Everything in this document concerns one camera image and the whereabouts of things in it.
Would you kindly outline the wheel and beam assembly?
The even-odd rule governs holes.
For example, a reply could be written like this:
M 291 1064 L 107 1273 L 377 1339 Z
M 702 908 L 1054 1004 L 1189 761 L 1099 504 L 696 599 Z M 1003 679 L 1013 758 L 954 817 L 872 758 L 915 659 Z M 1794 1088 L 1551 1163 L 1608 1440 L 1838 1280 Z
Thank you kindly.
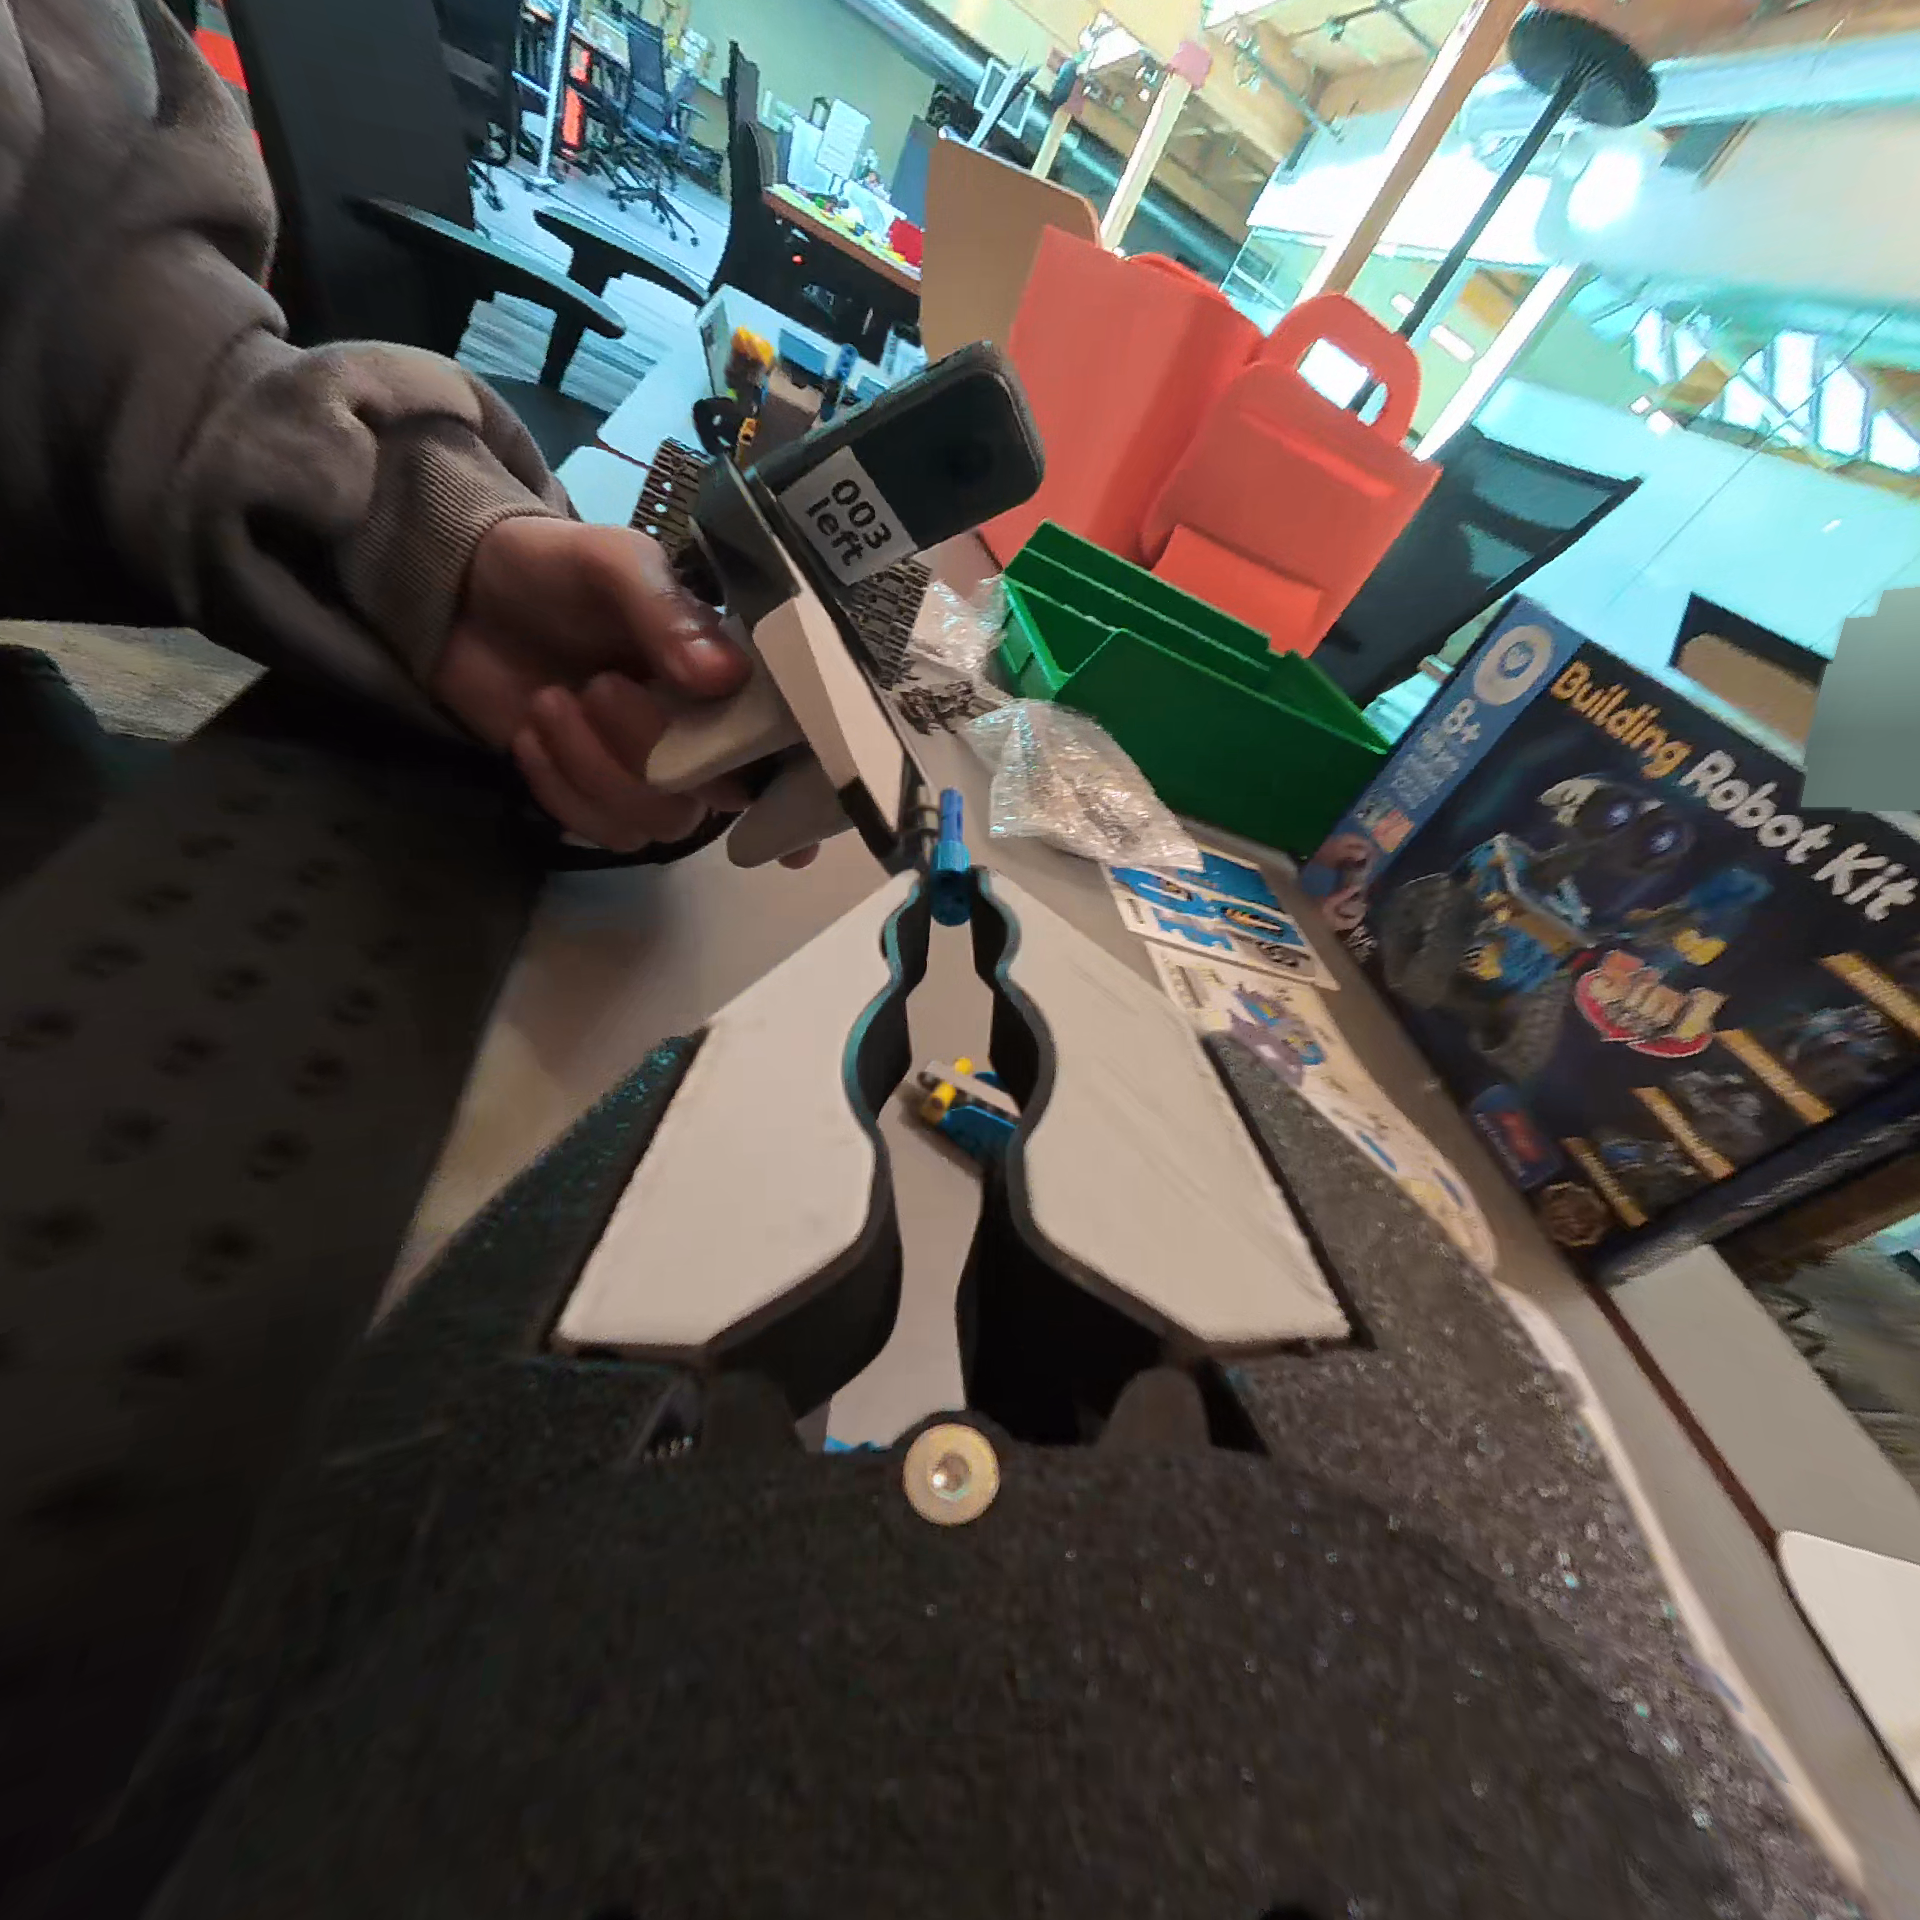
M 919 1067 L 919 1120 L 976 1166 L 995 1166 L 1022 1111 L 993 1067 L 962 1054 Z

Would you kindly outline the clear bag with black parts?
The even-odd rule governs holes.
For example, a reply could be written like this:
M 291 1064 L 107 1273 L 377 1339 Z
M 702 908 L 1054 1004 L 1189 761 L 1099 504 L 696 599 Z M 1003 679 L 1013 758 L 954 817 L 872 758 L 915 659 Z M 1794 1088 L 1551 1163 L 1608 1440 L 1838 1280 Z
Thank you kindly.
M 1001 577 L 972 589 L 931 583 L 905 644 L 905 679 L 891 688 L 898 718 L 919 736 L 962 732 L 1003 708 L 995 684 L 1008 600 Z

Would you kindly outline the robot kit box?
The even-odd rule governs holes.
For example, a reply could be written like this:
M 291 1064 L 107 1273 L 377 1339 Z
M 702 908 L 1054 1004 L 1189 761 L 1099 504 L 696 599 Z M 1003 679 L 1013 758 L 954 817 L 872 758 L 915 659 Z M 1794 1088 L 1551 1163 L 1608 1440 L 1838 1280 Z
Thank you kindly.
M 1917 822 L 1516 595 L 1302 862 L 1595 1280 L 1917 1150 Z

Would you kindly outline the black swivel office chair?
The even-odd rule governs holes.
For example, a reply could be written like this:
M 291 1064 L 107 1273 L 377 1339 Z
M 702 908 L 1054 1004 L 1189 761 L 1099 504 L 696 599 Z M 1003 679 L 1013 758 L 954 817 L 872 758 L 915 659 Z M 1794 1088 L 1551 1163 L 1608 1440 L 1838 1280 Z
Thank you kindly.
M 583 84 L 584 172 L 605 180 L 613 210 L 643 206 L 671 235 L 696 244 L 699 230 L 671 192 L 687 152 L 687 99 L 671 84 L 660 25 L 628 13 L 624 39 L 622 99 L 605 84 Z

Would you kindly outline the black mesh chair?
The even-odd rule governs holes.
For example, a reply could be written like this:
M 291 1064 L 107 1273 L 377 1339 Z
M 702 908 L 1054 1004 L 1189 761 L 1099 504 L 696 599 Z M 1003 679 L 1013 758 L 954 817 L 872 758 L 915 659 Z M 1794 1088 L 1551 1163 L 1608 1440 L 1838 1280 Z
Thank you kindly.
M 1360 708 L 1617 512 L 1642 478 L 1557 464 L 1464 425 L 1424 508 L 1335 619 L 1313 663 Z

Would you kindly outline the green bin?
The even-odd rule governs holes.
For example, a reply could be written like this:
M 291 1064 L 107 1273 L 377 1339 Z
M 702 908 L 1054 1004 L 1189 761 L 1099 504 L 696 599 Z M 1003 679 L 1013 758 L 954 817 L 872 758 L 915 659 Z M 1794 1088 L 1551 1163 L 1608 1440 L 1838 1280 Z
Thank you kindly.
M 1393 755 L 1313 659 L 1059 524 L 1001 577 L 1008 688 L 1099 723 L 1173 812 L 1307 858 Z

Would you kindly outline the black round pole lamp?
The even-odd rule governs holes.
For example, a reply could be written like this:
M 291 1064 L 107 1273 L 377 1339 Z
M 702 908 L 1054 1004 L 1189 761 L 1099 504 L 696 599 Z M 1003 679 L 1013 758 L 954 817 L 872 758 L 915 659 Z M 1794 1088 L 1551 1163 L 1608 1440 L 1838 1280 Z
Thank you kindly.
M 1534 255 L 1557 152 L 1649 117 L 1642 54 L 1567 5 L 1471 5 L 1411 103 L 1393 120 L 1364 196 L 1317 263 L 1393 336 L 1395 356 L 1348 349 L 1347 406 L 1418 423 L 1422 349 L 1485 263 Z

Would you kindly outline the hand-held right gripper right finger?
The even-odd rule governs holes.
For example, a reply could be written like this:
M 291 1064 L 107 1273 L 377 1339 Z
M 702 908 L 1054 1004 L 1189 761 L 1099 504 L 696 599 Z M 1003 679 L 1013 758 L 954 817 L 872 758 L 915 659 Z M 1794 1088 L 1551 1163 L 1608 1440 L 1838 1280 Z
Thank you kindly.
M 1028 887 L 972 873 L 990 1064 L 1020 1106 L 1036 1256 L 1197 1355 L 1347 1345 L 1351 1322 L 1197 1027 Z

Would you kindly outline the white stand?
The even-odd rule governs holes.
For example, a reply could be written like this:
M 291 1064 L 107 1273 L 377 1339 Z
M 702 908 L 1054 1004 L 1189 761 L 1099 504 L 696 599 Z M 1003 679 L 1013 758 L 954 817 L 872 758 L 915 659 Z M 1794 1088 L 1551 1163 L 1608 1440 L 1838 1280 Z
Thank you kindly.
M 1780 1572 L 1907 1795 L 1917 1798 L 1917 1565 L 1782 1533 Z

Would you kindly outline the grey desk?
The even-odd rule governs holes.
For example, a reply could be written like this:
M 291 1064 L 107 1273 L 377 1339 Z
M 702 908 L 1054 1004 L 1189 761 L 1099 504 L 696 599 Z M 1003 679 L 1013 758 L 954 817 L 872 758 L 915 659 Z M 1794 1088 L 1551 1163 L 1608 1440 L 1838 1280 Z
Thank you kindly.
M 677 866 L 549 879 L 382 1308 L 654 1044 L 694 1033 L 876 887 L 879 866 L 852 835 L 788 876 L 735 869 L 711 846 Z M 1791 1596 L 1780 1535 L 1917 1562 L 1917 1493 L 1723 1256 L 1688 1251 L 1614 1294 L 1584 1287 L 1445 1111 L 1403 1036 L 1360 1007 L 1356 982 L 1347 997 L 1342 1036 L 1477 1191 L 1498 1245 L 1492 1287 L 1579 1379 L 1738 1716 L 1794 1782 L 1864 1795 L 1880 1765 L 1856 1758 L 1862 1742 L 1828 1721 L 1838 1698 L 1869 1721 Z

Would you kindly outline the sticker sheet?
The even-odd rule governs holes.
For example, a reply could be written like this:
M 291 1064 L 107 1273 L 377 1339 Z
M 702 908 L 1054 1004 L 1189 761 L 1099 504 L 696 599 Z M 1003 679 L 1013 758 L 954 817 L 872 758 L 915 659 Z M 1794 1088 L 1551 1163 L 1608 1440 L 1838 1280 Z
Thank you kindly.
M 1197 964 L 1339 991 L 1302 922 L 1252 858 L 1203 846 L 1197 869 L 1101 866 L 1120 925 Z

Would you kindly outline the tan cardboard sheet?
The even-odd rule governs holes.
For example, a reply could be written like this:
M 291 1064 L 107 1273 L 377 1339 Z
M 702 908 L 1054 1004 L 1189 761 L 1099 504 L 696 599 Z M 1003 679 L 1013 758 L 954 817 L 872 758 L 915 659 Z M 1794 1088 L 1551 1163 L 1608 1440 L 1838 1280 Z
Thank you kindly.
M 972 342 L 1008 342 L 1048 231 L 1099 244 L 1099 210 L 965 141 L 935 143 L 920 244 L 920 346 L 931 363 Z

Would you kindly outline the person's left hand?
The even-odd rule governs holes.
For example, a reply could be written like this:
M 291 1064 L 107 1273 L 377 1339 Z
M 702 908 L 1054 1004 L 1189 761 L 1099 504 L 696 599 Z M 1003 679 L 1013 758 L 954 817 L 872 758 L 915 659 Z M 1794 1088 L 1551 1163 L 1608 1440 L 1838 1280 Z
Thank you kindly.
M 536 516 L 479 540 L 426 676 L 564 835 L 611 856 L 679 846 L 735 802 L 722 784 L 660 791 L 651 758 L 672 718 L 746 684 L 746 653 L 660 542 Z

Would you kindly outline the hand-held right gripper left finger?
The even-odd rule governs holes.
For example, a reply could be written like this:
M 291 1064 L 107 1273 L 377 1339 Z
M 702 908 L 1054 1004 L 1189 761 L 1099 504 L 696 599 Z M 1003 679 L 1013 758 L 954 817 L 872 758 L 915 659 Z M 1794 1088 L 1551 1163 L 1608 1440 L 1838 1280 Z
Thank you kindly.
M 879 1115 L 931 910 L 896 876 L 699 1033 L 552 1343 L 643 1362 L 872 1362 L 903 1236 Z

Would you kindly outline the distant toy brick models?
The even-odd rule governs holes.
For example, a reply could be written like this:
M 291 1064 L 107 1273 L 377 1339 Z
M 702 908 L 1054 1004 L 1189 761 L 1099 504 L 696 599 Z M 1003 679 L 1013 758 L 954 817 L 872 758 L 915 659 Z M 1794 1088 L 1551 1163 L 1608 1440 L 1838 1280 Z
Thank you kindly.
M 664 542 L 671 563 L 679 563 L 694 542 L 694 496 L 708 469 L 708 452 L 694 428 L 694 406 L 705 394 L 708 358 L 699 336 L 691 332 L 640 377 L 638 389 L 597 428 L 605 452 L 640 467 L 633 528 Z M 847 595 L 860 648 L 885 691 L 915 676 L 908 653 L 927 590 L 931 568 L 915 559 Z

